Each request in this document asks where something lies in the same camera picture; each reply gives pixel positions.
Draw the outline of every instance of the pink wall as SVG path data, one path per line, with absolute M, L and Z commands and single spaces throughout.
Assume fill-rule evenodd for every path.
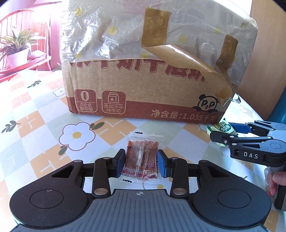
M 45 14 L 51 22 L 51 69 L 58 67 L 59 58 L 59 21 L 61 15 L 61 3 L 50 3 L 42 5 L 34 5 L 36 0 L 8 0 L 2 7 L 0 7 L 0 18 L 20 9 L 33 8 L 40 14 Z

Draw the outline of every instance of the gray gripper base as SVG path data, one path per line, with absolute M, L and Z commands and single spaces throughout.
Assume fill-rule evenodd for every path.
M 121 190 L 106 199 L 93 200 L 86 212 L 68 225 L 30 229 L 18 225 L 12 232 L 234 232 L 200 219 L 186 200 L 162 190 Z M 265 232 L 259 225 L 240 232 Z

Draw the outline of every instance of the candy wrapper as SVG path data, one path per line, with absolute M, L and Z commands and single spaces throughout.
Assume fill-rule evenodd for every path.
M 163 136 L 142 132 L 130 133 L 126 162 L 122 171 L 124 179 L 157 183 L 157 151 Z
M 237 135 L 234 128 L 225 119 L 222 119 L 221 122 L 216 125 L 206 126 L 206 132 L 208 135 L 210 135 L 212 131 L 220 131 L 220 132 L 225 132 L 225 133 L 232 134 L 232 135 Z M 220 147 L 226 147 L 225 144 L 221 144 L 221 143 L 216 143 L 216 144 L 219 145 Z

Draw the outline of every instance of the yellow flower center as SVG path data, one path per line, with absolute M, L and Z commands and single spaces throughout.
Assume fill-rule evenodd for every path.
M 76 131 L 75 133 L 72 134 L 72 137 L 73 137 L 74 139 L 78 139 L 78 138 L 80 138 L 81 136 L 82 136 L 82 134 L 81 134 L 79 131 Z
M 157 185 L 157 189 L 163 189 L 164 186 L 163 185 Z

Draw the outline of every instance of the wooden cabinet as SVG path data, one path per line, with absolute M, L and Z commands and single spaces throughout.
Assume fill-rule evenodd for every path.
M 286 13 L 273 0 L 253 0 L 258 35 L 238 93 L 266 120 L 286 86 Z

